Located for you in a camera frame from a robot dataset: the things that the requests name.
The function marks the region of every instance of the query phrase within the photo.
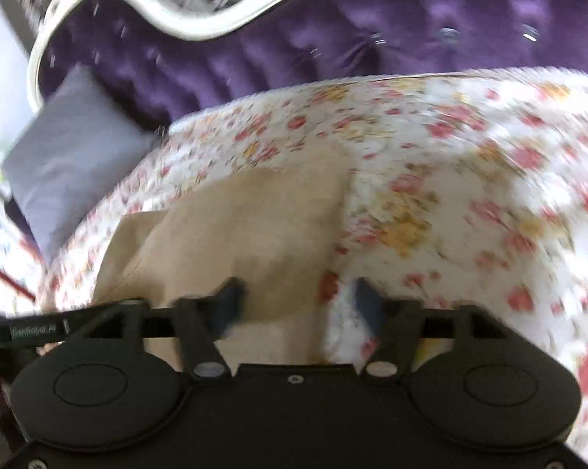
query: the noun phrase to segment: bed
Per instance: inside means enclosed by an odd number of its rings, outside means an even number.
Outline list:
[[[339,140],[356,165],[320,288],[329,358],[374,348],[355,276],[484,304],[578,377],[568,443],[588,460],[588,0],[243,0],[206,17],[57,0],[30,60],[35,109],[77,63],[169,138],[49,263],[43,308],[88,304],[124,214]]]

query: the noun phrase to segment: beige cloth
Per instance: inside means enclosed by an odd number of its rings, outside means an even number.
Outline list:
[[[218,342],[227,363],[317,363],[326,319],[318,285],[340,237],[350,160],[335,144],[282,169],[254,167],[185,194],[167,211],[123,217],[94,303],[144,297],[155,308],[247,287],[242,322]],[[179,368],[170,341],[148,349]]]

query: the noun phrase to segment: floral bedspread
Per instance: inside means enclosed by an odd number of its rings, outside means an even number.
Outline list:
[[[366,276],[393,295],[489,308],[579,379],[568,439],[588,460],[588,76],[556,70],[352,79],[277,90],[177,122],[90,213],[39,290],[87,305],[127,213],[245,167],[281,166],[315,140],[355,158],[343,238],[320,285],[330,358],[374,348],[351,307]]]

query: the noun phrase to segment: purple tufted headboard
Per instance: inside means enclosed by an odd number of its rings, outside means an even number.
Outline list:
[[[588,0],[287,0],[204,42],[168,36],[123,0],[84,0],[45,49],[43,97],[77,62],[156,127],[336,77],[538,65],[588,72]]]

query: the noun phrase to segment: circular pad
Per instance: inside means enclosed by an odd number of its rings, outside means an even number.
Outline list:
[[[14,381],[14,413],[30,436],[73,451],[125,445],[165,421],[181,399],[179,375],[118,339],[68,341]]]
[[[55,394],[74,406],[94,407],[117,399],[127,389],[123,371],[109,365],[79,365],[62,372]]]
[[[441,354],[413,374],[409,390],[447,437],[488,451],[553,442],[581,405],[573,375],[536,347]]]
[[[464,385],[474,399],[493,406],[520,405],[537,392],[533,376],[510,365],[484,365],[470,370]]]

